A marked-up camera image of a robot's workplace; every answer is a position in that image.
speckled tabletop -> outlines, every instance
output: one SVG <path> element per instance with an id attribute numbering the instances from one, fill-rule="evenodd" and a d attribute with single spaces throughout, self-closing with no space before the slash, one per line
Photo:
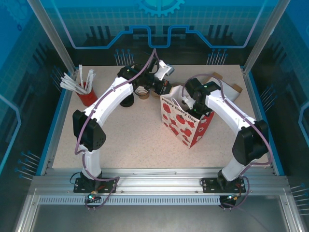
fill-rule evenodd
<path id="1" fill-rule="evenodd" d="M 99 97 L 111 85 L 120 67 L 85 66 L 85 76 L 91 68 L 97 74 L 93 89 Z M 235 104 L 254 117 L 239 65 L 175 65 L 174 68 L 175 72 L 166 78 L 172 83 L 183 83 L 190 76 L 199 73 L 217 72 L 228 84 L 238 84 L 243 91 Z M 103 126 L 107 140 L 101 148 L 102 168 L 223 167 L 231 160 L 235 136 L 217 114 L 203 138 L 188 149 L 162 124 L 160 99 L 150 96 L 141 100 L 136 95 L 134 98 L 135 103 L 129 108 L 117 106 Z M 73 135 L 72 114 L 76 109 L 82 111 L 85 108 L 73 93 L 53 168 L 82 168 L 81 155 L 74 154 L 76 138 Z M 266 155 L 260 159 L 260 162 L 265 161 Z"/>

